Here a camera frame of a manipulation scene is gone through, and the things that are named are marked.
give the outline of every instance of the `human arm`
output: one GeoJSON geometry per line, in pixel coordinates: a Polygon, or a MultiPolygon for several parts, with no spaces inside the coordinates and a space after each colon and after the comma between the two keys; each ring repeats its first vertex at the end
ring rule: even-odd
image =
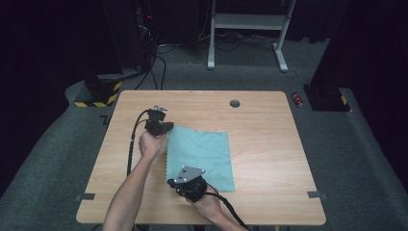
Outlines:
{"type": "MultiPolygon", "coordinates": [[[[207,187],[206,192],[217,193],[212,187],[207,187]]],[[[195,207],[199,215],[222,231],[246,231],[245,228],[231,220],[222,212],[219,199],[213,195],[204,194],[204,196],[195,203],[191,201],[189,201],[189,203],[195,207]]]]}
{"type": "Polygon", "coordinates": [[[144,132],[139,138],[141,158],[117,190],[103,225],[104,231],[132,230],[143,197],[147,174],[153,161],[164,151],[166,135],[158,138],[144,132]]]}

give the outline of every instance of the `gray carpet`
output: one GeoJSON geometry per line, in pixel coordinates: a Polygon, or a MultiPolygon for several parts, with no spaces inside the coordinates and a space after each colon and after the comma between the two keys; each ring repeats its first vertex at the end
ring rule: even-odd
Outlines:
{"type": "MultiPolygon", "coordinates": [[[[222,48],[230,43],[218,43],[222,48]]],[[[280,90],[287,94],[293,117],[327,216],[323,226],[291,230],[408,230],[408,196],[372,135],[353,93],[341,89],[352,112],[313,112],[302,90],[309,84],[327,42],[286,41],[283,52],[290,71],[280,72],[270,43],[242,44],[216,50],[216,69],[206,68],[207,50],[176,46],[166,60],[165,90],[280,90]],[[298,109],[290,99],[298,91],[298,109]]],[[[171,46],[161,47],[159,53],[171,46]]],[[[153,71],[160,83],[163,63],[153,71]]],[[[123,82],[131,90],[141,77],[123,82]]],[[[0,230],[91,230],[76,221],[79,202],[115,108],[73,106],[82,83],[66,90],[69,108],[43,134],[1,198],[0,230]]],[[[141,90],[155,89],[149,75],[141,90]]]]}

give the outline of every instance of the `human hand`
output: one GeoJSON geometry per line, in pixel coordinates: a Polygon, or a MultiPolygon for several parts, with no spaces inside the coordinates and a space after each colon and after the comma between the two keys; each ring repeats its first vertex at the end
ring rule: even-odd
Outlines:
{"type": "MultiPolygon", "coordinates": [[[[206,193],[217,194],[217,191],[212,187],[207,187],[206,193]]],[[[199,215],[211,222],[214,222],[216,218],[224,216],[219,199],[213,195],[204,194],[204,196],[195,203],[192,203],[190,200],[187,201],[195,207],[199,215]]]]}
{"type": "Polygon", "coordinates": [[[143,132],[139,137],[139,149],[142,157],[156,158],[160,153],[166,150],[164,143],[167,134],[154,137],[148,132],[143,132]]]}

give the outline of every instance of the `hazard tape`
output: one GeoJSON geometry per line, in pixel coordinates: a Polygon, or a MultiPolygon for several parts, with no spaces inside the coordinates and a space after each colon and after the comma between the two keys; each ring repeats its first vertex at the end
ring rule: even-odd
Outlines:
{"type": "Polygon", "coordinates": [[[104,108],[104,107],[110,107],[112,104],[114,104],[117,94],[119,92],[120,87],[122,86],[122,82],[119,82],[113,86],[112,92],[109,93],[109,95],[106,95],[107,100],[104,101],[75,101],[74,104],[77,107],[80,108],[87,108],[87,107],[98,107],[98,108],[104,108]]]}

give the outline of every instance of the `black wire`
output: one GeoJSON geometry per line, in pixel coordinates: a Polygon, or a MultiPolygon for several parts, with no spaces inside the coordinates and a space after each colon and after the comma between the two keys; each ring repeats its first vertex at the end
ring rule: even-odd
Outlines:
{"type": "Polygon", "coordinates": [[[152,69],[150,69],[150,73],[152,73],[152,76],[153,76],[154,86],[155,86],[156,90],[158,90],[158,88],[157,88],[157,82],[156,82],[156,75],[153,73],[153,70],[152,70],[152,69]]]}
{"type": "Polygon", "coordinates": [[[246,230],[250,230],[248,226],[246,226],[246,224],[242,221],[242,219],[238,216],[237,212],[235,212],[234,207],[232,207],[231,203],[227,200],[227,198],[223,197],[222,195],[220,195],[218,193],[218,191],[210,184],[207,184],[208,186],[210,186],[211,188],[213,188],[213,190],[216,193],[212,193],[212,192],[204,192],[204,194],[208,194],[208,195],[213,195],[215,197],[217,197],[219,200],[221,200],[224,205],[228,208],[229,212],[232,214],[232,216],[237,220],[237,222],[240,224],[240,226],[244,227],[246,230]]]}
{"type": "Polygon", "coordinates": [[[241,44],[243,45],[264,45],[264,44],[268,44],[268,43],[273,43],[275,42],[278,38],[274,38],[271,40],[267,40],[267,37],[264,37],[262,40],[260,41],[241,41],[241,44]]]}
{"type": "Polygon", "coordinates": [[[140,83],[135,87],[135,90],[137,90],[140,85],[143,83],[144,79],[146,78],[146,76],[149,74],[149,70],[146,71],[146,73],[144,74],[143,78],[141,79],[140,83]]]}
{"type": "Polygon", "coordinates": [[[163,75],[162,75],[162,84],[160,85],[160,90],[162,90],[162,89],[163,89],[163,84],[164,84],[164,82],[165,82],[165,75],[166,75],[166,70],[167,70],[167,64],[166,64],[165,59],[163,59],[162,57],[156,56],[156,58],[162,60],[162,61],[163,61],[163,64],[165,65],[165,69],[163,70],[163,75]]]}
{"type": "Polygon", "coordinates": [[[216,49],[220,50],[220,51],[233,51],[233,50],[237,49],[241,45],[241,40],[240,40],[240,38],[238,38],[237,35],[234,35],[232,37],[227,36],[225,38],[222,38],[222,41],[226,42],[226,43],[236,43],[236,45],[234,47],[230,48],[230,49],[225,49],[225,48],[221,48],[219,46],[214,45],[214,47],[216,49]]]}
{"type": "Polygon", "coordinates": [[[286,73],[286,77],[290,79],[295,79],[297,77],[297,71],[296,70],[288,70],[286,73]]]}
{"type": "Polygon", "coordinates": [[[148,112],[149,110],[144,110],[143,112],[141,112],[141,114],[139,115],[138,119],[135,122],[135,126],[133,126],[132,136],[130,138],[130,144],[129,144],[128,167],[127,167],[126,175],[129,175],[130,172],[132,171],[132,155],[133,155],[133,147],[135,144],[136,128],[138,128],[139,124],[144,121],[144,120],[139,121],[141,116],[143,116],[145,113],[148,113],[148,112]]]}
{"type": "Polygon", "coordinates": [[[161,45],[173,45],[172,48],[169,51],[166,52],[158,52],[158,54],[164,54],[172,51],[177,44],[183,44],[184,42],[178,38],[175,38],[172,35],[166,34],[161,32],[160,33],[160,45],[158,47],[162,47],[161,45]]]}
{"type": "Polygon", "coordinates": [[[172,46],[171,46],[171,49],[169,49],[169,50],[167,50],[167,51],[164,51],[164,52],[157,52],[157,54],[161,55],[161,54],[165,54],[165,53],[171,52],[171,51],[174,50],[174,48],[176,47],[176,45],[175,45],[174,43],[172,43],[171,45],[172,45],[172,46]]]}
{"type": "Polygon", "coordinates": [[[99,228],[99,226],[101,226],[100,224],[96,224],[90,231],[95,231],[97,228],[99,228]]]}

